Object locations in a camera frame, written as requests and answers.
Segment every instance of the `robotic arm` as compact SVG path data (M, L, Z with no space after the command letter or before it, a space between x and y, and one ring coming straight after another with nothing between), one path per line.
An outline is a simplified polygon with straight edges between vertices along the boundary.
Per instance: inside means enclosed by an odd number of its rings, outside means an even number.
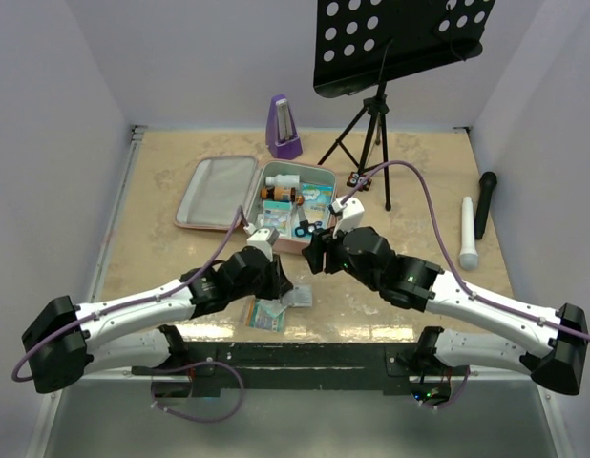
M413 370L481 365L530 375L533 381L562 394L579 394L587 344L548 323L587 333L585 315L567 303L560 310L540 307L469 285L462 291L455 276L438 265L390 249L387 240L371 227L359 228L364 208L356 198L331 206L335 227L317 230L304 256L312 273L345 271L391 305L457 318L492 334L464 334L441 327L424 330L416 350L408 357ZM483 297L503 304L492 307ZM514 312L538 317L521 318Z
M230 302L245 296L278 299L292 289L280 257L272 251L278 232L256 230L252 225L246 230L250 237L242 251L225 262L215 262L218 268L212 266L193 281L199 269L159 288L114 301L73 304L70 297L64 296L49 302L22 336L26 351L69 323L90 315L95 318L47 343L30 357L36 391L56 391L85 374L108 368L154 368L170 359L184 364L187 352L180 334L174 326L164 324L220 312ZM179 288L162 298L165 292ZM101 313L126 302L131 306ZM154 327L158 328L137 333Z

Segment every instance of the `white wall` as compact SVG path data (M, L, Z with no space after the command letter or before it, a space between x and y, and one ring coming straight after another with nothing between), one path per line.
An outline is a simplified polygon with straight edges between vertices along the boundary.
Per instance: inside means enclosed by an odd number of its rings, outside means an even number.
M300 126L344 128L368 94L314 93L315 0L67 2L136 123L261 127L270 98L286 93ZM497 0L481 56L390 83L389 123L473 124L541 2Z
M40 396L11 382L53 297L82 299L126 123L63 0L0 0L0 457L25 453Z
M584 307L590 328L590 1L545 0L513 64L472 132L498 174L496 231L516 295ZM590 457L590 346L580 396L559 403Z

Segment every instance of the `table surface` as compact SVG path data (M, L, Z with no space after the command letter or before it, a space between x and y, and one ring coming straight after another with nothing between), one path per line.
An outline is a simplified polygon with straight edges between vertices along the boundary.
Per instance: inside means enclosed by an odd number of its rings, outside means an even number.
M315 164L338 134L300 133L304 153L299 162ZM352 132L345 144L355 156L364 133ZM413 163L429 184L439 228L450 254L460 250L460 208L463 197L477 197L477 167L469 139L462 132L389 132L390 158ZM111 241L109 265L99 291L102 300L116 299L164 284L199 267L219 245L224 233L178 228L175 215L180 199L198 162L209 156L248 155L270 160L264 132L254 131L149 131L137 151L134 170ZM369 163L379 162L374 147ZM338 195L344 195L353 164L336 150L325 166L338 178ZM391 248L446 266L434 237L429 210L415 175L404 167L390 168L392 210L384 209L384 179L379 174L368 192L358 193L365 206L364 225L384 236ZM242 249L246 234L239 230L220 259ZM489 219L484 239L477 243L479 267L461 271L466 281L499 294L512 295L495 228ZM224 311L178 323L187 341L236 342L412 342L425 326L482 332L467 323L417 311L401 310L384 302L345 273L313 276L302 256L283 255L287 276L311 284L314 303L308 309L288 309L284 332L253 329L243 324L250 299L232 302Z

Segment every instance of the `music stand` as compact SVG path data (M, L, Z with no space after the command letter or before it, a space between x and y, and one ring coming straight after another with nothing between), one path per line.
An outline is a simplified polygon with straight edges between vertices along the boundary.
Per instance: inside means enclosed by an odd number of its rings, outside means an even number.
M356 186L377 166L367 165L376 128L376 144L382 143L382 158L388 161L387 82L480 55L479 40L494 4L495 0L318 0L314 91L333 98L377 85L375 96L363 101L319 165L341 147L357 168L347 185ZM370 119L357 161L343 140L364 114ZM388 211L388 168L384 185Z

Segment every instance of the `scissors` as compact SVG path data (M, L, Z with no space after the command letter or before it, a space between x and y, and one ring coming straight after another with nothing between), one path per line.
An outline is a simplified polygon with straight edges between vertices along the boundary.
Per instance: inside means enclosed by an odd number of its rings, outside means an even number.
M306 218L306 213L301 205L297 207L297 213L299 216L299 226L295 228L295 236L305 237L311 235L316 229L323 227L320 221L309 223Z

